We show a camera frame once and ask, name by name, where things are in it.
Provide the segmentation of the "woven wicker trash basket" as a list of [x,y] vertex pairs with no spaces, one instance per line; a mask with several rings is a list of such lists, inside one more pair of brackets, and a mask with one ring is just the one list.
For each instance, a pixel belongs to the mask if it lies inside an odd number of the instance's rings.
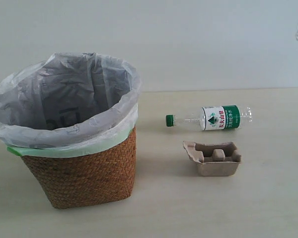
[[99,152],[73,158],[23,156],[54,208],[114,202],[131,196],[136,175],[136,129],[126,140]]

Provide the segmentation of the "brown paper pulp tray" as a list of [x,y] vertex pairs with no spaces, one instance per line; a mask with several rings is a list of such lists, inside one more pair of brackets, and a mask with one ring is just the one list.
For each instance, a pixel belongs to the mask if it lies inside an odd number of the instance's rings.
[[242,156],[233,142],[201,144],[184,141],[183,148],[189,159],[197,165],[203,177],[228,177],[235,174]]

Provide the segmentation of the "green label clear water bottle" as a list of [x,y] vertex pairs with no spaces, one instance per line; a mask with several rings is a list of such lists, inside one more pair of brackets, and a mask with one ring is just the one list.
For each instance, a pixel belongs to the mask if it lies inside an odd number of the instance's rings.
[[233,130],[252,122],[252,109],[237,105],[199,107],[187,115],[165,116],[166,127],[178,127],[186,131]]

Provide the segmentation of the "white green plastic bin liner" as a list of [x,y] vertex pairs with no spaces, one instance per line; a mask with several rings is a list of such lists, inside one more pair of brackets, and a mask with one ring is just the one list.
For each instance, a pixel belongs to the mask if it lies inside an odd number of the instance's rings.
[[141,79],[123,59],[57,53],[0,82],[0,140],[20,156],[69,158],[125,141]]

